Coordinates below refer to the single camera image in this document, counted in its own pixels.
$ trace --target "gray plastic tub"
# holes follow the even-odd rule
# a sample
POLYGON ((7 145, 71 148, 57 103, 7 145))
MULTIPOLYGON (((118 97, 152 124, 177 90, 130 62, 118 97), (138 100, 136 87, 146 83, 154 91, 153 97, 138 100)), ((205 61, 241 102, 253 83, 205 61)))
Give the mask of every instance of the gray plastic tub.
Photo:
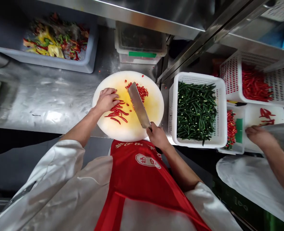
POLYGON ((36 0, 0 1, 0 52, 23 63, 55 67, 71 71, 92 73, 98 42, 97 17, 82 11, 36 0), (34 18, 57 12, 69 22, 82 23, 90 29, 84 59, 79 61, 44 56, 22 51, 29 22, 34 18))

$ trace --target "basket of red chilies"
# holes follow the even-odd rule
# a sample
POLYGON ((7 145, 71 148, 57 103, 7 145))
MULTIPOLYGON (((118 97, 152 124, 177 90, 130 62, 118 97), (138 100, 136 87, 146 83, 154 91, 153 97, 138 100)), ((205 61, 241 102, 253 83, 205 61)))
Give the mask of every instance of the basket of red chilies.
POLYGON ((284 107, 284 65, 278 60, 237 51, 220 65, 226 98, 284 107))
POLYGON ((243 154, 245 145, 243 143, 245 107, 237 107, 234 104, 227 103, 228 116, 228 141, 223 148, 217 148, 218 152, 225 154, 243 154))

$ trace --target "red apron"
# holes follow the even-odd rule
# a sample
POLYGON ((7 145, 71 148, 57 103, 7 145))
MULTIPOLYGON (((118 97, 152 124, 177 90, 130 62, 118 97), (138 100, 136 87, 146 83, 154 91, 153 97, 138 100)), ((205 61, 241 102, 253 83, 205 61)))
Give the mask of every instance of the red apron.
POLYGON ((95 231, 119 231, 126 198, 182 212, 197 231, 210 230, 171 177, 152 143, 114 140, 111 156, 109 192, 95 231))

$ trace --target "hand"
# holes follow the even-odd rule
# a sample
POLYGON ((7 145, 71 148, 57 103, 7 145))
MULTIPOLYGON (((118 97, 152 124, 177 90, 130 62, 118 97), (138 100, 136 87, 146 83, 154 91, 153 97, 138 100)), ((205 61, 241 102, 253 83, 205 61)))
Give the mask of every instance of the hand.
POLYGON ((160 148, 161 151, 164 151, 172 146, 161 127, 157 127, 154 122, 151 122, 151 129, 152 132, 149 128, 146 128, 146 132, 153 145, 160 148))
POLYGON ((262 150, 280 147, 273 135, 259 126, 248 127, 245 132, 248 138, 262 150))
POLYGON ((116 89, 114 88, 105 88, 100 92, 99 99, 95 106, 95 109, 100 113, 105 113, 111 110, 116 104, 119 103, 119 100, 113 101, 114 98, 118 98, 118 94, 115 94, 116 89))

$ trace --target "red chili pieces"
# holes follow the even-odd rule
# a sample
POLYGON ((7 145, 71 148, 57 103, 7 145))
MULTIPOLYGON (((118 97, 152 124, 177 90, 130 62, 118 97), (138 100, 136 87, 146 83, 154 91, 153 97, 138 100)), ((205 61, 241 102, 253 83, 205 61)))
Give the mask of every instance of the red chili pieces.
POLYGON ((242 92, 244 97, 251 100, 268 102, 272 101, 272 88, 264 82, 264 73, 254 66, 242 64, 242 92))
MULTIPOLYGON (((131 85, 132 85, 132 82, 130 82, 130 83, 128 84, 128 86, 126 86, 126 89, 128 90, 128 88, 129 88, 131 85)), ((139 87, 139 84, 138 84, 138 83, 136 84, 136 87, 137 87, 138 92, 139 92, 139 94, 140 94, 140 96, 141 96, 142 102, 144 103, 145 97, 148 96, 148 91, 147 91, 146 88, 144 88, 144 86, 139 87)))
POLYGON ((119 120, 113 118, 113 117, 118 116, 118 117, 122 118, 126 123, 128 123, 128 121, 124 117, 122 117, 122 115, 124 114, 125 116, 128 116, 129 113, 126 113, 126 112, 124 112, 120 109, 120 108, 123 108, 121 106, 121 104, 125 104, 123 100, 120 100, 118 104, 116 104, 114 107, 112 107, 111 110, 110 110, 112 113, 108 114, 105 117, 110 117, 110 119, 115 120, 120 124, 119 120))
POLYGON ((260 118, 265 117, 266 119, 268 119, 268 120, 262 120, 261 122, 265 124, 259 124, 260 126, 274 125, 275 119, 271 119, 270 116, 276 116, 276 115, 273 115, 269 110, 264 108, 260 109, 260 113, 261 113, 260 118))
POLYGON ((234 120, 234 115, 232 110, 228 111, 228 142, 226 143, 224 149, 232 149, 234 143, 236 143, 235 135, 237 133, 236 123, 234 120))

